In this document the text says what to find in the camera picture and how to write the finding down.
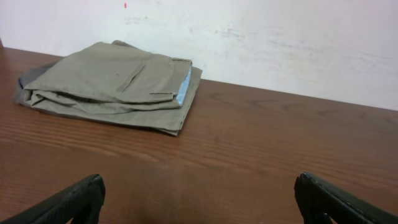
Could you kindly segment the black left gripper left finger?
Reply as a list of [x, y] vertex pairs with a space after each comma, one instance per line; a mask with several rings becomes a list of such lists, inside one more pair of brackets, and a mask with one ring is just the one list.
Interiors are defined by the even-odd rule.
[[1, 224], [97, 224], [105, 194], [102, 176], [89, 175]]

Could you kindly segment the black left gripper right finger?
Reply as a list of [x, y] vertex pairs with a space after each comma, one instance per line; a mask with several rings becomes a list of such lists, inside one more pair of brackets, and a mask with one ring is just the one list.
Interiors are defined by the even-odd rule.
[[395, 215], [308, 172], [296, 178], [294, 190], [304, 224], [397, 224]]

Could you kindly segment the light khaki shorts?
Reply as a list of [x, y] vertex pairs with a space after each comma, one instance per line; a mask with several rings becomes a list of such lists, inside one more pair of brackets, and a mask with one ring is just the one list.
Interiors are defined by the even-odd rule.
[[59, 61], [20, 89], [15, 101], [47, 113], [152, 128], [176, 136], [202, 70], [190, 59], [97, 42]]

